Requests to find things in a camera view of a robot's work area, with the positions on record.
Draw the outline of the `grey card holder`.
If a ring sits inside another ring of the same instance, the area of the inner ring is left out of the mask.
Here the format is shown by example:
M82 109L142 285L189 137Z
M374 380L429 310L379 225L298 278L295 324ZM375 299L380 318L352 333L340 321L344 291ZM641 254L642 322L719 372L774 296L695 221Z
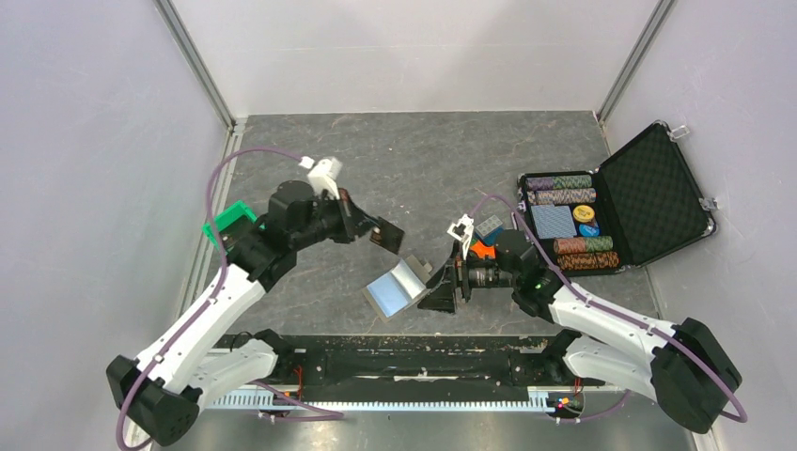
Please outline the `grey card holder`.
M429 293L426 284L431 278L431 270L428 262L408 256L369 283L362 289L362 294L374 308L378 318L388 322Z

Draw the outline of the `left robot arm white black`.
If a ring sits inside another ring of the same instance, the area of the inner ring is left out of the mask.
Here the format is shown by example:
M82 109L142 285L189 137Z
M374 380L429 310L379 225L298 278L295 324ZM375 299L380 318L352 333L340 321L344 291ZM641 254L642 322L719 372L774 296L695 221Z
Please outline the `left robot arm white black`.
M306 182L280 184L266 213L224 245L217 275L189 309L136 357L119 355L106 368L119 409L118 447L130 449L124 440L127 421L148 434L139 449L169 446L227 392L266 377L287 381L295 358L279 336L256 338L208 365L202 360L232 323L295 267L300 251L326 240L351 243L367 233L383 244L381 234L389 226L357 207L343 188L315 193Z

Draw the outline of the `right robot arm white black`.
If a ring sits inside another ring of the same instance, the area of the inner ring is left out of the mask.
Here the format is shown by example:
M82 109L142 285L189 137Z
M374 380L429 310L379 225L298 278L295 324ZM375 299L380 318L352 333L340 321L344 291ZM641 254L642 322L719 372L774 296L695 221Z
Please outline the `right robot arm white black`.
M650 319L594 295L553 271L520 230L501 232L490 257L454 242L418 306L454 313L475 288L508 288L525 314L562 327L542 359L550 381L609 382L651 399L694 433L732 416L725 408L738 403L742 375L708 326Z

